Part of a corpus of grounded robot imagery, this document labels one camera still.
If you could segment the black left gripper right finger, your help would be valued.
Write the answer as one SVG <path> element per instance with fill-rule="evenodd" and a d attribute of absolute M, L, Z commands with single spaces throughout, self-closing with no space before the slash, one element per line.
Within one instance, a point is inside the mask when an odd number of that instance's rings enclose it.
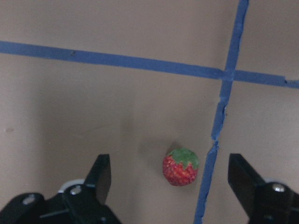
<path fill-rule="evenodd" d="M 241 154 L 230 154 L 228 183 L 250 221 L 268 221 L 267 183 Z"/>

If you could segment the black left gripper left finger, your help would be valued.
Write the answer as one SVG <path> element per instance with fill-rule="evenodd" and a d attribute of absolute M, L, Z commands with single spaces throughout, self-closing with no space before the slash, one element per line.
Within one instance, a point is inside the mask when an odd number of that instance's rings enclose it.
<path fill-rule="evenodd" d="M 84 185 L 91 189 L 100 204 L 106 204 L 107 196 L 111 186 L 111 165 L 109 154 L 100 154 L 87 177 Z"/>

